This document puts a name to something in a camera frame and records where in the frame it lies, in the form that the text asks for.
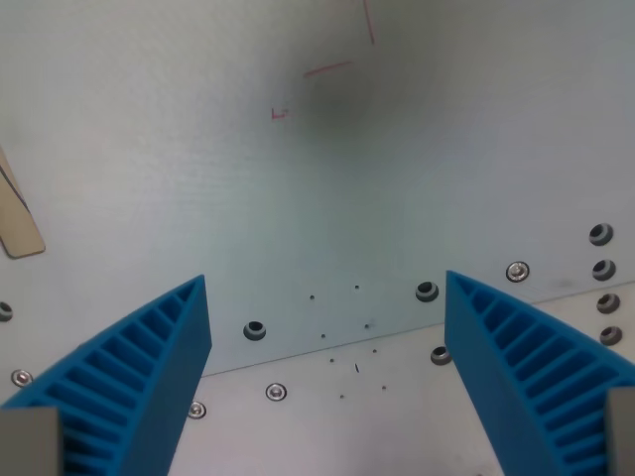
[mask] red marking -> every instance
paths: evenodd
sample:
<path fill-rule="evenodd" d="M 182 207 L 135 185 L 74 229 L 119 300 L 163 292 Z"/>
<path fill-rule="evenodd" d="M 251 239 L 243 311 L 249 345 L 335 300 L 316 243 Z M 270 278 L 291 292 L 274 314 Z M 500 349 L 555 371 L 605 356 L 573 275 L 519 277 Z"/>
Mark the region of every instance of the red marking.
<path fill-rule="evenodd" d="M 370 35 L 370 44 L 375 44 L 375 32 L 373 32 L 373 22 L 370 20 L 370 10 L 368 9 L 368 0 L 363 0 L 364 12 L 366 12 L 366 23 L 368 24 L 368 34 Z"/>
<path fill-rule="evenodd" d="M 282 114 L 276 114 L 276 112 L 274 111 L 274 108 L 271 108 L 271 120 L 275 121 L 276 119 L 284 119 L 285 117 L 287 117 L 287 114 L 289 114 L 289 110 L 288 109 L 283 109 L 282 110 Z"/>
<path fill-rule="evenodd" d="M 318 69 L 312 69 L 311 71 L 305 72 L 305 77 L 315 76 L 316 74 L 331 71 L 332 69 L 336 69 L 338 67 L 348 66 L 349 64 L 353 64 L 353 61 L 339 62 L 337 64 L 330 64 L 329 66 L 319 67 Z"/>

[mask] countersunk hole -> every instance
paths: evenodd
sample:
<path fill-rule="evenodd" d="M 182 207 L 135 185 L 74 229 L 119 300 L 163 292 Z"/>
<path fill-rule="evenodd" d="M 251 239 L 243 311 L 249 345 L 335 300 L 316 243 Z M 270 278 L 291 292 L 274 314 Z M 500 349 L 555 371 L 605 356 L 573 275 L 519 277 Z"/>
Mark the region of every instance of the countersunk hole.
<path fill-rule="evenodd" d="M 252 341 L 258 341 L 265 338 L 267 335 L 267 329 L 257 320 L 252 320 L 242 329 L 242 333 L 245 337 Z"/>
<path fill-rule="evenodd" d="M 449 352 L 447 352 L 447 348 L 444 345 L 440 345 L 433 349 L 430 354 L 430 360 L 432 360 L 435 365 L 445 365 L 452 361 L 452 357 L 449 355 Z"/>
<path fill-rule="evenodd" d="M 616 325 L 606 327 L 599 334 L 599 341 L 607 346 L 615 345 L 620 340 L 622 340 L 622 329 L 620 329 Z"/>
<path fill-rule="evenodd" d="M 615 275 L 616 270 L 617 267 L 611 260 L 598 261 L 595 263 L 595 266 L 593 266 L 593 278 L 597 281 L 610 280 L 613 275 Z"/>
<path fill-rule="evenodd" d="M 608 223 L 600 223 L 591 228 L 588 241 L 595 246 L 604 246 L 613 238 L 613 227 Z"/>
<path fill-rule="evenodd" d="M 426 281 L 425 283 L 421 283 L 417 286 L 417 291 L 420 293 L 429 293 L 433 290 L 433 284 L 430 281 Z"/>
<path fill-rule="evenodd" d="M 620 305 L 620 300 L 618 295 L 607 294 L 602 296 L 597 300 L 597 310 L 602 314 L 610 314 L 611 312 L 615 312 Z"/>
<path fill-rule="evenodd" d="M 439 287 L 431 281 L 426 281 L 417 286 L 415 296 L 421 302 L 432 302 L 439 296 Z"/>
<path fill-rule="evenodd" d="M 6 302 L 0 302 L 0 322 L 7 322 L 13 317 L 13 309 Z"/>
<path fill-rule="evenodd" d="M 593 228 L 591 228 L 591 236 L 593 238 L 597 238 L 599 235 L 602 234 L 603 229 L 604 227 L 602 225 L 595 225 Z"/>

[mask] wooden piece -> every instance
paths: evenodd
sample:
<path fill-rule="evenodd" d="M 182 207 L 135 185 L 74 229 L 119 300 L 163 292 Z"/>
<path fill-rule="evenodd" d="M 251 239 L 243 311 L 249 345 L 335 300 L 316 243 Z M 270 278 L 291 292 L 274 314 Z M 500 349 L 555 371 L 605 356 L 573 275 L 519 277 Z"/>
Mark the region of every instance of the wooden piece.
<path fill-rule="evenodd" d="M 36 222 L 25 205 L 9 163 L 0 148 L 0 239 L 11 258 L 42 253 L 46 246 Z"/>

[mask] small hole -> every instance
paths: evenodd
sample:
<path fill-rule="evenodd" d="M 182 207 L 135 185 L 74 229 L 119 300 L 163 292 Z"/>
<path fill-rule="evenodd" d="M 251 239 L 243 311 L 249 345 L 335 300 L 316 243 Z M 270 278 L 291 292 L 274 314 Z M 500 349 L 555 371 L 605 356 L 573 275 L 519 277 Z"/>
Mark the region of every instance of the small hole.
<path fill-rule="evenodd" d="M 429 281 L 426 281 L 425 283 L 421 283 L 420 285 L 417 286 L 417 291 L 419 291 L 420 293 L 429 293 L 432 290 L 433 290 L 433 284 Z"/>
<path fill-rule="evenodd" d="M 436 284 L 426 281 L 417 286 L 415 297 L 421 302 L 432 302 L 439 296 L 439 288 Z"/>
<path fill-rule="evenodd" d="M 252 320 L 247 325 L 245 325 L 245 327 L 242 329 L 242 333 L 249 340 L 255 342 L 265 338 L 265 335 L 267 335 L 267 329 L 262 322 Z"/>
<path fill-rule="evenodd" d="M 620 298 L 618 295 L 608 294 L 597 300 L 597 310 L 602 314 L 610 314 L 619 309 Z"/>
<path fill-rule="evenodd" d="M 604 229 L 604 227 L 602 225 L 595 225 L 593 228 L 591 228 L 591 233 L 590 235 L 593 238 L 597 238 L 599 235 L 602 234 L 602 230 Z"/>
<path fill-rule="evenodd" d="M 611 260 L 598 261 L 593 266 L 593 278 L 597 281 L 608 281 L 615 275 L 616 270 L 615 263 Z"/>
<path fill-rule="evenodd" d="M 608 223 L 600 223 L 591 228 L 588 241 L 594 246 L 604 246 L 613 239 L 613 227 Z"/>

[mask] red line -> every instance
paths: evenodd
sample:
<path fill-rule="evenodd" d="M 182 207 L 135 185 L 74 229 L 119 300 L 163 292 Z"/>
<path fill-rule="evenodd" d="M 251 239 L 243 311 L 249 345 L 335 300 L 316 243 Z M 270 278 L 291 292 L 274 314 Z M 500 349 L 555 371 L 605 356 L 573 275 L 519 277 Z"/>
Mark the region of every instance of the red line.
<path fill-rule="evenodd" d="M 368 9 L 368 0 L 363 0 L 364 12 L 366 12 L 366 23 L 368 24 L 368 34 L 370 35 L 370 44 L 375 44 L 375 32 L 373 32 L 373 23 L 370 21 L 370 10 Z"/>
<path fill-rule="evenodd" d="M 349 64 L 353 64 L 353 61 L 339 62 L 337 64 L 330 64 L 329 66 L 319 67 L 318 69 L 312 69 L 311 71 L 305 72 L 305 77 L 315 76 L 316 74 L 331 71 L 332 69 L 336 69 L 337 67 L 348 66 Z"/>

